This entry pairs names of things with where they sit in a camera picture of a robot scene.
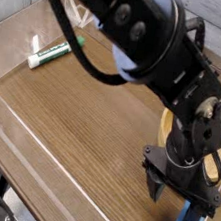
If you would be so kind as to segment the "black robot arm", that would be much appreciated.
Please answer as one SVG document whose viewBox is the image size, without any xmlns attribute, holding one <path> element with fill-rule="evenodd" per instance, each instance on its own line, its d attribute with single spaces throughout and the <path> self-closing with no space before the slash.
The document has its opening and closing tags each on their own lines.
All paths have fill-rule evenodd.
<svg viewBox="0 0 221 221">
<path fill-rule="evenodd" d="M 164 146 L 147 146 L 144 168 L 152 199 L 165 186 L 190 203 L 183 221 L 213 217 L 221 205 L 205 158 L 221 172 L 221 82 L 204 55 L 205 24 L 188 20 L 181 0 L 80 0 L 113 44 L 118 72 L 79 59 L 100 82 L 144 84 L 173 113 Z"/>
</svg>

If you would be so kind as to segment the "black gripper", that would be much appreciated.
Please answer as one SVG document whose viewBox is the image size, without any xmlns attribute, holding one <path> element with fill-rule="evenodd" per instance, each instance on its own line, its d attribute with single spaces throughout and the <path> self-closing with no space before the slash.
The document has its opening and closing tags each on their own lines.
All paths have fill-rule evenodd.
<svg viewBox="0 0 221 221">
<path fill-rule="evenodd" d="M 188 167 L 177 166 L 169 159 L 165 147 L 153 145 L 146 146 L 143 155 L 142 166 L 146 169 L 148 191 L 154 202 L 167 185 L 191 203 L 182 221 L 214 217 L 221 206 L 221 194 L 217 187 L 207 185 L 201 161 Z"/>
</svg>

